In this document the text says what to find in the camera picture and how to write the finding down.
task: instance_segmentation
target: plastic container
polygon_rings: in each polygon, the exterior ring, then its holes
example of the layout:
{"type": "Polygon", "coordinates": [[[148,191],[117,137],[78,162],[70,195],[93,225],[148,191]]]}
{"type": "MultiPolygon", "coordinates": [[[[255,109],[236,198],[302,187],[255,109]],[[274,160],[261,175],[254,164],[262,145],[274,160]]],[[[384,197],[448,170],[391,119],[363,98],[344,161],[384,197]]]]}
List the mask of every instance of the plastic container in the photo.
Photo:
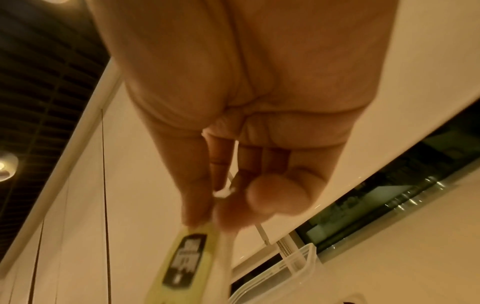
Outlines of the plastic container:
{"type": "Polygon", "coordinates": [[[313,244],[264,271],[240,287],[230,304],[336,304],[337,293],[313,244]]]}

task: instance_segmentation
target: hand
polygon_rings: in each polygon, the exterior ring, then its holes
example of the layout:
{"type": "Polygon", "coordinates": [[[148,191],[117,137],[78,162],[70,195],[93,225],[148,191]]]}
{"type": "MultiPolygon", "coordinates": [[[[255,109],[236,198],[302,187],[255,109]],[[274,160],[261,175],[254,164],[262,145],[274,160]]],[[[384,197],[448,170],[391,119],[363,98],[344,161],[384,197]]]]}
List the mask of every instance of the hand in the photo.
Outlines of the hand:
{"type": "Polygon", "coordinates": [[[396,0],[90,0],[172,175],[183,221],[306,210],[373,100],[396,0]],[[225,186],[234,142],[236,192],[225,186]]]}

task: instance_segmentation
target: wooden slat ceiling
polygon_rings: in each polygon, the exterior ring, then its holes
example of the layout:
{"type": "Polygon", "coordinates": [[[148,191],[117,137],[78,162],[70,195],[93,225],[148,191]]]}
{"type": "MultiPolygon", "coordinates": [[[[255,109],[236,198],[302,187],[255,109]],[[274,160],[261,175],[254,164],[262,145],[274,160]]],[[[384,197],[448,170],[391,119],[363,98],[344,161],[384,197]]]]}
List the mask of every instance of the wooden slat ceiling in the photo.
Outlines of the wooden slat ceiling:
{"type": "Polygon", "coordinates": [[[0,0],[0,259],[50,176],[110,57],[83,0],[0,0]]]}

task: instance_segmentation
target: dark ceiling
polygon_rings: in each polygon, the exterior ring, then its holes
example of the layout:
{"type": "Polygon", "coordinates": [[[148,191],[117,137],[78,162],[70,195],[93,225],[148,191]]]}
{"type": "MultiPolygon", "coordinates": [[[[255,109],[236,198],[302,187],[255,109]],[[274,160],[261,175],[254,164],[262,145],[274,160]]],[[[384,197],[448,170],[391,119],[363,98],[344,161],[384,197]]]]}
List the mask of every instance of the dark ceiling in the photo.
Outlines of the dark ceiling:
{"type": "Polygon", "coordinates": [[[0,0],[0,259],[49,178],[109,61],[82,0],[0,0]]]}

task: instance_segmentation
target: yellow label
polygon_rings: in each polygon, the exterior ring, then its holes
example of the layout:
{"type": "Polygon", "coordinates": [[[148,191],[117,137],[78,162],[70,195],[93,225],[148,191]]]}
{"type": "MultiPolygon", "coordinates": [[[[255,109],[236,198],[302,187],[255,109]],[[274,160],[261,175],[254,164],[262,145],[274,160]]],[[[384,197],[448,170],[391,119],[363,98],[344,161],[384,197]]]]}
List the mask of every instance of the yellow label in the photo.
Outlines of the yellow label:
{"type": "Polygon", "coordinates": [[[200,304],[218,239],[219,232],[211,223],[181,231],[148,291],[145,304],[200,304]]]}

